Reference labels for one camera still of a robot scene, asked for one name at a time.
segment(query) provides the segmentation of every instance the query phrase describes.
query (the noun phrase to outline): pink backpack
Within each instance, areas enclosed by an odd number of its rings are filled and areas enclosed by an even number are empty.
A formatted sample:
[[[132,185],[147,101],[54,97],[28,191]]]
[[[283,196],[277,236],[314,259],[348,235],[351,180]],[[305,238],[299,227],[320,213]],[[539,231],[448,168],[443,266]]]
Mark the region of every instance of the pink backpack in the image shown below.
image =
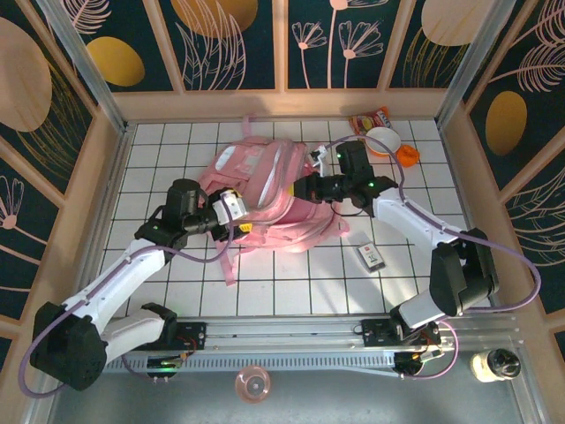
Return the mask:
[[[345,234],[349,225],[329,204],[314,204],[290,194],[297,179],[313,172],[306,161],[306,144],[248,135],[245,123],[245,138],[224,148],[199,179],[208,194],[231,187],[244,198],[250,214],[240,223],[252,223],[252,230],[234,240],[244,247],[241,253],[256,248],[300,253]],[[223,243],[216,242],[216,248],[222,249]],[[228,255],[220,262],[226,284],[234,284],[235,267]]]

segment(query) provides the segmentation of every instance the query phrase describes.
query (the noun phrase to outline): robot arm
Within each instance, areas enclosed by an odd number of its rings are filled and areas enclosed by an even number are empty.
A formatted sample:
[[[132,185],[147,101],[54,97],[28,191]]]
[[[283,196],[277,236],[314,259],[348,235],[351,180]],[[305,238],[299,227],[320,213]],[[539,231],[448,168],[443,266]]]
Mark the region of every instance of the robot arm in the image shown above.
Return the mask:
[[[225,240],[229,216],[235,220],[247,213],[243,200],[230,189],[212,194],[202,207],[199,197],[197,182],[176,180],[167,193],[166,204],[139,227],[136,239],[115,263],[63,305],[48,302],[39,309],[34,338],[65,311],[83,304],[37,345],[30,358],[32,366],[75,390],[83,390],[118,356],[146,343],[171,343],[177,333],[177,315],[165,307],[146,304],[128,317],[110,324],[109,320],[141,284],[174,256],[158,246],[180,250],[189,236],[209,231],[214,240]],[[235,233],[241,235],[237,228]],[[135,254],[141,249],[143,253]]]
[[[313,173],[294,184],[294,194],[312,202],[351,199],[369,216],[397,228],[429,258],[430,288],[406,300],[391,312],[391,328],[398,341],[423,329],[443,315],[456,316],[494,294],[498,281],[490,249],[447,234],[461,229],[430,214],[410,199],[403,199],[398,184],[387,177],[375,177],[362,141],[337,147],[342,175],[322,177]],[[326,150],[314,152],[321,163]],[[486,239],[477,229],[465,231]]]

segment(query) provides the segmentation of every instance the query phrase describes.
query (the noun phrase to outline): white tile floor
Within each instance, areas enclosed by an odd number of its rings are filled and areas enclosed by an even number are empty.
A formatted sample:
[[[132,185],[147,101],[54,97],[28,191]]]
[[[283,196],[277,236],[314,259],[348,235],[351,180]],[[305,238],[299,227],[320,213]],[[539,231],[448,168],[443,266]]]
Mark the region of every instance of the white tile floor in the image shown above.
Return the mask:
[[[403,142],[421,154],[420,163],[404,170],[406,193],[448,223],[466,228],[433,120],[395,121],[393,126]],[[305,142],[351,135],[345,120],[254,122],[252,132]],[[222,143],[241,138],[239,123],[139,125],[102,269],[121,254],[143,220],[164,203],[175,178],[198,178]],[[369,157],[376,175],[399,178],[389,158]],[[342,213],[356,211],[350,202],[344,202]],[[351,231],[346,237],[326,240],[303,254],[243,254],[238,284],[231,287],[224,283],[218,265],[177,257],[141,285],[117,316],[149,301],[164,304],[180,316],[382,313],[428,287],[429,259],[401,232],[368,216],[348,220]],[[374,241],[387,263],[373,277],[360,266],[354,252],[354,246],[364,240]],[[199,257],[215,254],[207,236],[189,238],[185,251]]]

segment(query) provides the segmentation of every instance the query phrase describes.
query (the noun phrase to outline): decorative wallpaper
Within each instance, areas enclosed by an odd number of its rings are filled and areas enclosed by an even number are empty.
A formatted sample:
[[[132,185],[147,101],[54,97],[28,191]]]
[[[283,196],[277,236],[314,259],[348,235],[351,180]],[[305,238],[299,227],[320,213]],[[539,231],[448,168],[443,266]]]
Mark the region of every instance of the decorative wallpaper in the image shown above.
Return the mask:
[[[10,350],[11,340],[9,338],[0,337],[0,375],[2,374],[2,368],[8,357],[8,351]]]
[[[19,320],[58,208],[0,159],[0,320]]]
[[[289,0],[288,87],[376,88],[399,0]]]
[[[520,246],[539,269],[539,297],[547,314],[565,307],[565,150],[506,209]]]
[[[13,0],[0,38],[0,136],[64,193],[92,116]]]
[[[141,0],[61,4],[112,92],[172,90]]]
[[[504,40],[504,37],[508,33],[510,27],[512,27],[512,24],[514,24],[516,16],[518,15],[520,10],[522,9],[522,6],[524,6],[524,2],[525,2],[525,0],[516,0],[516,2],[514,3],[514,7],[512,8],[512,12],[510,13],[509,18],[504,23],[504,26],[502,27],[502,30],[499,32],[498,36],[496,37],[494,44],[491,46],[490,50],[488,51],[485,58],[483,59],[483,62],[481,63],[480,67],[478,68],[478,71],[475,74],[475,77],[473,78],[473,80],[469,84],[467,91],[465,91],[465,94],[463,95],[463,101],[464,102],[467,102],[469,100],[469,97],[471,97],[471,94],[475,90],[475,87],[477,86],[478,81],[483,76],[483,72],[484,72],[485,68],[488,66],[488,64],[490,64],[491,60],[493,59],[494,53],[496,53],[498,48],[501,46],[502,40]]]
[[[471,119],[503,188],[565,125],[565,3],[541,0]]]
[[[493,0],[417,0],[391,88],[447,88]]]
[[[185,89],[275,88],[272,0],[160,0]]]

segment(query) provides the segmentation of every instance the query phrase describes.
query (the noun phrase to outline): small box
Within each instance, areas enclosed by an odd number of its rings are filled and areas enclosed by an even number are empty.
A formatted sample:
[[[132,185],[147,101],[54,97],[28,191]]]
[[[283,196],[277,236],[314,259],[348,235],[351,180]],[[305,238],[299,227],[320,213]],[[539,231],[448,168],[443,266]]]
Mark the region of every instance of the small box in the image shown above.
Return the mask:
[[[374,243],[364,243],[357,248],[359,259],[369,274],[385,268],[385,262]]]

